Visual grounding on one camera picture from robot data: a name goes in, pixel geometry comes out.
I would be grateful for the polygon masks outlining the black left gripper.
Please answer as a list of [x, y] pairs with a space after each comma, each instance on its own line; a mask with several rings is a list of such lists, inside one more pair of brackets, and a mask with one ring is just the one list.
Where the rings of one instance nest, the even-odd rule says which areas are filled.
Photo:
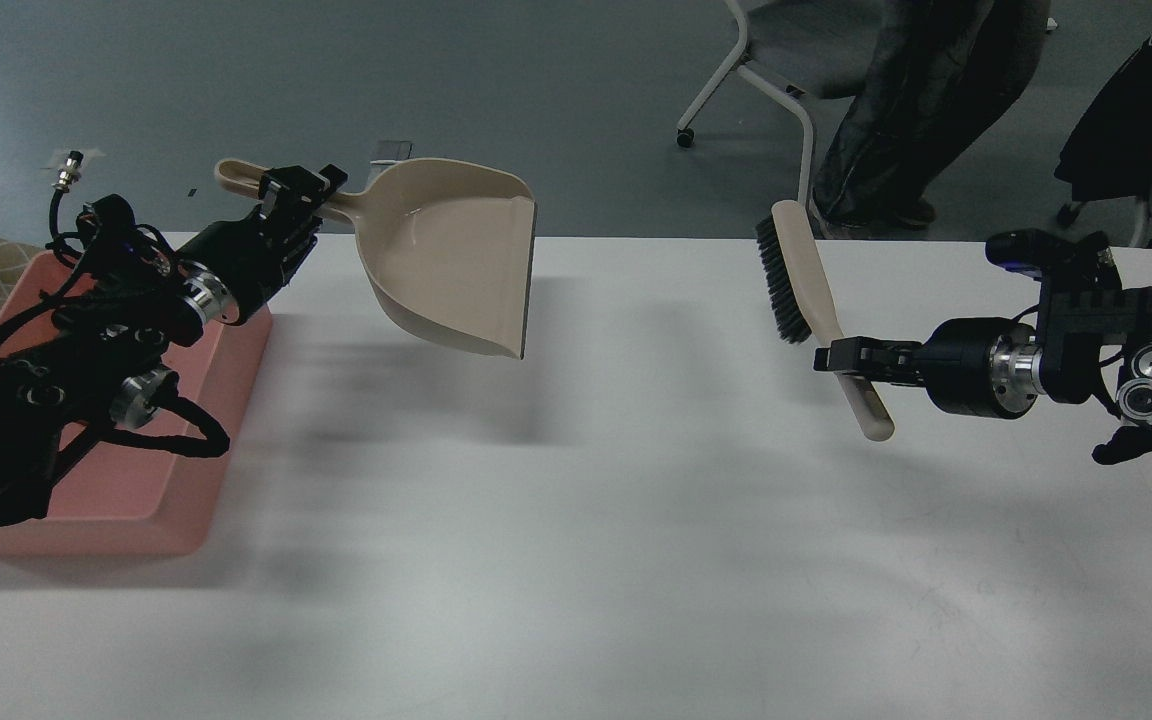
[[207, 225], [180, 247], [188, 263], [215, 275], [229, 293], [221, 323], [242, 325], [291, 283], [314, 250], [323, 219], [338, 213], [340, 187], [348, 174], [338, 165], [314, 173], [302, 167], [271, 168], [259, 179], [259, 206], [228, 222]]

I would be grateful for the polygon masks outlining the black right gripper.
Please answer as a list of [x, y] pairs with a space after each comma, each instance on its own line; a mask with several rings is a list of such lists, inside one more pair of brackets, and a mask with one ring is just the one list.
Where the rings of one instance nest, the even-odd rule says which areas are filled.
[[1032, 369], [1016, 369], [1016, 361], [1033, 359], [1034, 333], [1009, 318], [957, 318], [924, 343], [840, 338], [814, 351], [814, 372], [925, 388], [943, 414], [1018, 419], [1041, 393]]

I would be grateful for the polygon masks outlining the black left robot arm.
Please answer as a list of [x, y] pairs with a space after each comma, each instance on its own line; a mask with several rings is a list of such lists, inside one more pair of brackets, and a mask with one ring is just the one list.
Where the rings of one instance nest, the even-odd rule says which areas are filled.
[[179, 391], [162, 357], [210, 323], [241, 325], [314, 250], [335, 165], [256, 173], [256, 204], [174, 249], [122, 196], [88, 202], [52, 258], [54, 291], [0, 325], [0, 526], [45, 518], [52, 491], [94, 447], [220, 457], [223, 424]]

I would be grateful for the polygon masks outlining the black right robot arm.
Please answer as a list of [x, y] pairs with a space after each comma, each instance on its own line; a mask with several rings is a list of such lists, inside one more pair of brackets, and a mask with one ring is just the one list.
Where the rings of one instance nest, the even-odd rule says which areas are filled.
[[1033, 323], [973, 316], [923, 342], [842, 338], [814, 353], [814, 369], [922, 388], [943, 414], [993, 419], [1018, 419], [1038, 397], [1094, 397], [1120, 423], [1094, 447], [1098, 464], [1152, 452], [1152, 286], [1123, 285], [1102, 233], [1005, 232], [986, 241], [986, 259], [1038, 283]]

